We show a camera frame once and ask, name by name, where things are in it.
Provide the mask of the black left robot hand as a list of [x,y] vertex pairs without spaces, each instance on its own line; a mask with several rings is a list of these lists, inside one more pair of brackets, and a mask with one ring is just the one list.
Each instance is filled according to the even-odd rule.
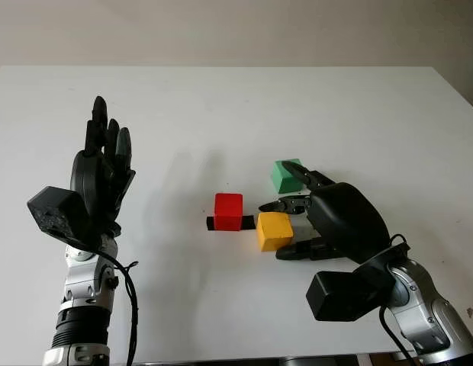
[[95,227],[112,237],[121,234],[116,219],[135,176],[131,158],[129,130],[110,119],[105,99],[96,97],[84,149],[74,158],[70,189],[81,195]]

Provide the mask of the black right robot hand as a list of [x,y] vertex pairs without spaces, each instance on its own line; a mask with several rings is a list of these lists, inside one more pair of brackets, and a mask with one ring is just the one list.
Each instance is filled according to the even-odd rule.
[[390,234],[381,214],[356,187],[335,182],[296,162],[284,161],[282,165],[310,193],[280,197],[261,205],[259,210],[305,214],[319,236],[278,249],[277,259],[316,261],[349,258],[362,264],[391,246]]

